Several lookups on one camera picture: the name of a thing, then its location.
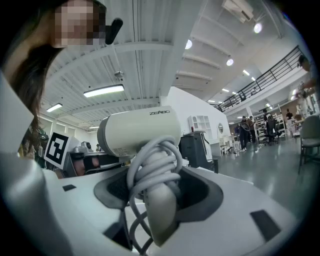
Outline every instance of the railing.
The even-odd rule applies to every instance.
[[[298,59],[301,54],[303,53],[297,45],[267,72],[263,73],[255,81],[252,81],[246,87],[242,88],[236,95],[226,99],[224,103],[219,104],[218,107],[222,112],[224,112],[273,84],[297,67]]]

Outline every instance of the long brown hair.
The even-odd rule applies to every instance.
[[[68,0],[47,0],[42,3],[37,11],[31,15],[29,21],[21,28],[20,32],[18,32],[4,59],[8,59],[8,56],[13,53],[17,46],[37,29],[40,20],[44,15],[50,12],[53,13],[67,1]],[[102,12],[104,11],[105,13],[106,8],[97,0],[87,1],[92,1],[96,7],[103,8],[104,10],[102,10]],[[22,144],[26,141],[30,141],[30,147],[31,145],[37,145],[37,129],[39,128],[38,116],[47,72],[52,61],[62,50],[63,48],[54,48],[50,44],[36,47],[28,53],[27,59],[21,63],[15,72],[16,75],[11,82],[11,86],[20,100],[34,115],[34,119],[31,123],[31,130],[26,132]]]

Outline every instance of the white ceiling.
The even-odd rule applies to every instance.
[[[223,0],[101,2],[107,25],[114,18],[123,20],[114,44],[64,49],[49,68],[41,106],[45,112],[61,103],[45,114],[85,129],[109,114],[156,107],[171,86],[204,100],[224,101],[249,84],[251,74],[261,75],[251,58],[278,37],[260,0],[247,0],[254,18],[244,23],[222,8]],[[253,32],[257,19],[263,25],[259,34]],[[188,39],[192,47],[185,50]],[[229,55],[234,64],[227,67]],[[123,80],[114,76],[116,71],[124,72]],[[115,84],[123,84],[124,92],[83,95]],[[222,88],[230,92],[221,93]]]
[[[241,23],[222,7],[223,0],[204,1],[195,22],[190,40],[192,47],[186,49],[173,85],[203,100],[223,102],[250,82],[251,77],[262,73],[251,57],[262,49],[270,39],[278,37],[276,27],[265,13],[260,0],[247,0],[253,7],[254,18]],[[263,29],[254,33],[255,21]],[[229,56],[234,60],[227,66]],[[242,71],[247,70],[250,76]]]
[[[64,49],[49,68],[41,111],[66,123],[88,128],[109,114],[156,107],[179,68],[201,2],[193,0],[101,0],[106,24],[121,18],[112,45]],[[122,80],[116,71],[124,72]],[[123,84],[123,92],[86,98],[83,93]],[[46,109],[61,103],[48,113]]]

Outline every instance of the white cable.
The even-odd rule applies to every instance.
[[[175,138],[170,135],[160,136],[150,140],[132,161],[126,176],[126,183],[129,189],[129,204],[132,208],[136,220],[130,227],[129,236],[133,246],[144,255],[148,247],[153,242],[151,231],[144,221],[147,212],[140,214],[135,197],[141,199],[141,193],[157,184],[165,183],[175,194],[180,197],[180,189],[175,181],[181,177],[178,172],[182,168],[182,156],[175,147]],[[150,236],[150,239],[141,248],[135,238],[135,231],[138,225],[141,225],[144,231]]]

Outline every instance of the black rectangle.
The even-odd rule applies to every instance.
[[[266,242],[280,233],[281,229],[265,210],[254,211],[250,215]]]
[[[63,190],[64,190],[65,192],[67,192],[67,191],[69,191],[69,190],[75,189],[76,186],[70,184],[70,185],[65,185],[65,186],[63,186],[62,188],[63,188]]]

